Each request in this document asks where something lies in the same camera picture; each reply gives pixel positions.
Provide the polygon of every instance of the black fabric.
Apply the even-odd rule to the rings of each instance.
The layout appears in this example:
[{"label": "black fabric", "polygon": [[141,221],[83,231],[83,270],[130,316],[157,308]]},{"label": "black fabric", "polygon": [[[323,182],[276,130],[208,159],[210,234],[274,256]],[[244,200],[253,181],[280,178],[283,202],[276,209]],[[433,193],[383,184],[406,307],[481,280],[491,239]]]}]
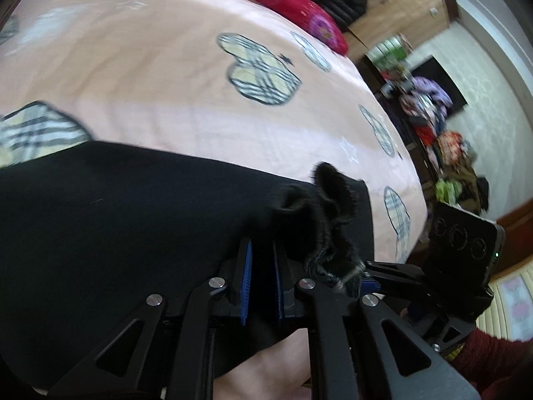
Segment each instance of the black fabric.
[{"label": "black fabric", "polygon": [[358,298],[364,263],[343,230],[355,215],[355,196],[330,164],[316,168],[314,184],[284,189],[273,223],[291,258],[303,261],[311,278]]},{"label": "black fabric", "polygon": [[367,0],[312,0],[333,18],[341,31],[366,13]]},{"label": "black fabric", "polygon": [[[370,201],[344,227],[374,254]],[[0,169],[0,354],[49,388],[147,295],[188,295],[298,184],[214,160],[90,141]]]},{"label": "black fabric", "polygon": [[424,127],[427,126],[427,120],[420,116],[409,116],[409,123],[413,126]]},{"label": "black fabric", "polygon": [[477,178],[476,184],[478,185],[481,208],[487,211],[489,210],[489,181],[485,176],[481,176]]},{"label": "black fabric", "polygon": [[43,396],[22,383],[0,356],[0,387],[3,400],[158,400],[159,396],[141,392],[101,393],[86,396]]}]

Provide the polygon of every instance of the white wall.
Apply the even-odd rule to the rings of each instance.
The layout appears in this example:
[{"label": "white wall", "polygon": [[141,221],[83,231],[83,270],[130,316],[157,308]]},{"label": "white wall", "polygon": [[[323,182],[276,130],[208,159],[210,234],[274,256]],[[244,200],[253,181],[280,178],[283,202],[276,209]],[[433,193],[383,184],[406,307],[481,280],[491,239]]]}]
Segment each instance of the white wall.
[{"label": "white wall", "polygon": [[433,55],[468,105],[448,119],[478,153],[474,169],[489,181],[489,211],[497,219],[533,197],[533,131],[513,88],[487,51],[458,23],[408,58],[417,65]]},{"label": "white wall", "polygon": [[503,0],[457,0],[462,24],[507,77],[533,125],[533,46]]}]

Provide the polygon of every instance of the metal pin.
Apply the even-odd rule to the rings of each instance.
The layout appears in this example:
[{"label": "metal pin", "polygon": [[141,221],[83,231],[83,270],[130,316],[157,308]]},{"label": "metal pin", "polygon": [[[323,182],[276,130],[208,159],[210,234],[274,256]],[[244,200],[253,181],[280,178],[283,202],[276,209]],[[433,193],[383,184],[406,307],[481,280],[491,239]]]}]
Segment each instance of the metal pin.
[{"label": "metal pin", "polygon": [[376,305],[378,305],[379,299],[377,296],[368,294],[368,295],[364,295],[361,298],[361,302],[368,307],[375,307]]},{"label": "metal pin", "polygon": [[146,298],[146,303],[150,307],[156,307],[162,302],[163,302],[163,297],[161,295],[158,295],[157,293],[154,293],[153,295],[150,295]]},{"label": "metal pin", "polygon": [[298,286],[305,288],[306,290],[311,290],[316,286],[316,283],[311,278],[302,278],[298,281]]},{"label": "metal pin", "polygon": [[209,285],[212,288],[221,288],[226,284],[226,280],[222,277],[213,277],[209,280]]}]

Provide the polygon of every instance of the purple clothing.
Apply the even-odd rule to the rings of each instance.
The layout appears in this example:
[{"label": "purple clothing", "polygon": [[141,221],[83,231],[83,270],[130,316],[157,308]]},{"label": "purple clothing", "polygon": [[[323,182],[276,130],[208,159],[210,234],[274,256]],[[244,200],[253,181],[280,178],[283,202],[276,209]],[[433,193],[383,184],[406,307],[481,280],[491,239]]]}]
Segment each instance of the purple clothing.
[{"label": "purple clothing", "polygon": [[435,81],[424,77],[413,77],[411,81],[415,86],[415,90],[417,90],[419,93],[431,96],[433,101],[439,105],[439,108],[444,116],[448,114],[446,108],[450,108],[453,105],[453,102],[448,96],[448,93],[442,90],[441,86],[439,86]]}]

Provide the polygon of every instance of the bed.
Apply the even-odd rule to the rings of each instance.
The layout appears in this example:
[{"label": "bed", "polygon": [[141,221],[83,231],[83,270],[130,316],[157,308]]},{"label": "bed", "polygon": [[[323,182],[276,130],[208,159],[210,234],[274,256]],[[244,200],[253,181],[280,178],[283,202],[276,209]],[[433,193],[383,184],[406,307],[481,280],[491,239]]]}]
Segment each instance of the bed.
[{"label": "bed", "polygon": [[2,42],[3,166],[89,139],[301,181],[327,161],[367,184],[376,260],[418,239],[417,173],[354,65],[256,2],[22,0]]}]

